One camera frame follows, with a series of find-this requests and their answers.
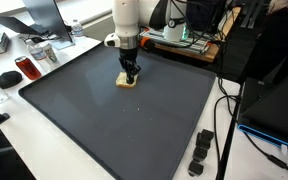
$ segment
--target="black mat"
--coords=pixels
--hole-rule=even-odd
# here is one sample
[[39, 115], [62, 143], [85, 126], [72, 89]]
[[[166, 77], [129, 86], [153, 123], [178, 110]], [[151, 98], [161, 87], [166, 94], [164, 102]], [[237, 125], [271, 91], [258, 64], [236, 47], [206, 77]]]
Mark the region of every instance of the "black mat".
[[140, 52], [138, 84], [123, 89], [115, 85], [118, 56], [118, 49], [101, 44], [20, 95], [113, 177], [171, 179], [215, 74]]

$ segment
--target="white table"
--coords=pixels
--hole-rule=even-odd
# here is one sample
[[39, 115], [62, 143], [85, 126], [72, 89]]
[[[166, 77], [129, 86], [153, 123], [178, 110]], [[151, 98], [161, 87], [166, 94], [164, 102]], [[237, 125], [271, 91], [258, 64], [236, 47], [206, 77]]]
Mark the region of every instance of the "white table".
[[[111, 0], [64, 0], [56, 3], [65, 23], [73, 23], [78, 19], [82, 24], [93, 21], [112, 11], [113, 1]], [[25, 11], [12, 15], [25, 23], [34, 24], [30, 14]], [[17, 35], [16, 32], [0, 25], [0, 33], [5, 32], [9, 37]]]
[[[286, 162], [280, 148], [250, 136], [264, 152]], [[229, 180], [288, 180], [288, 171], [281, 169], [266, 159], [249, 142], [246, 136], [235, 128], [225, 179]]]
[[[81, 38], [76, 41], [76, 46], [56, 51], [56, 55], [60, 60], [60, 64], [64, 64], [98, 43], [100, 42], [96, 40]], [[15, 36], [11, 39], [7, 53], [0, 55], [0, 74], [10, 70], [20, 71], [16, 67], [14, 59], [22, 55], [31, 58], [24, 43]], [[11, 118], [2, 123], [0, 129], [32, 174], [37, 179], [42, 180], [113, 179], [109, 173], [68, 138], [57, 126], [18, 95], [20, 88], [32, 82], [24, 74], [23, 78], [24, 80], [20, 84], [6, 89], [11, 99], [0, 105], [0, 113], [7, 112]], [[226, 80], [224, 80], [224, 87], [229, 94], [237, 94], [240, 88], [238, 84]], [[187, 173], [195, 148], [195, 138], [197, 132], [201, 132], [202, 129], [214, 131], [213, 107], [216, 100], [221, 96], [219, 87], [215, 83], [174, 179], [196, 178], [189, 176]], [[224, 148], [230, 122], [231, 116], [227, 111], [226, 101], [223, 100], [218, 105], [217, 128], [221, 152]], [[213, 140], [211, 149], [208, 151], [208, 156], [202, 162], [205, 168], [204, 173], [199, 179], [215, 179], [217, 172], [216, 162], [215, 143]]]

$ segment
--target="computer monitor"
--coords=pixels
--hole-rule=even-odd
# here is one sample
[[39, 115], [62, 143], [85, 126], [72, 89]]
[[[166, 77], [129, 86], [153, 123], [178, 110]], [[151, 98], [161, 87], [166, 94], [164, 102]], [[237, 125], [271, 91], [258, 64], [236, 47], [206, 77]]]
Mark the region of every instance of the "computer monitor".
[[74, 45], [54, 0], [22, 0], [37, 25], [60, 37], [51, 44], [56, 49]]

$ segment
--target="red can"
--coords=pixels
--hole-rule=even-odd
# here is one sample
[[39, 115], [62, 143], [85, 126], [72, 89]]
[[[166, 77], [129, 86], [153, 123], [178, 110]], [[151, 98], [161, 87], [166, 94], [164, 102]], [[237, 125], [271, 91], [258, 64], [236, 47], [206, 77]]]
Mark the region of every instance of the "red can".
[[15, 59], [15, 63], [18, 68], [21, 69], [21, 71], [30, 79], [35, 80], [39, 77], [41, 77], [40, 71], [34, 66], [32, 61], [25, 57], [21, 56], [19, 58]]

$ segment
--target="green light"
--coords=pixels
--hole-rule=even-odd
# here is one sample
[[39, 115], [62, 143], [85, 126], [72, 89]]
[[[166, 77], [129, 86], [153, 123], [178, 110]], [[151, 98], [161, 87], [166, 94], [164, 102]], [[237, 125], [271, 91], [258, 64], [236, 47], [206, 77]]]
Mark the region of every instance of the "green light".
[[187, 37], [188, 37], [188, 32], [187, 32], [187, 28], [186, 28], [186, 25], [184, 26], [183, 28], [183, 34], [182, 34], [182, 40], [186, 40]]

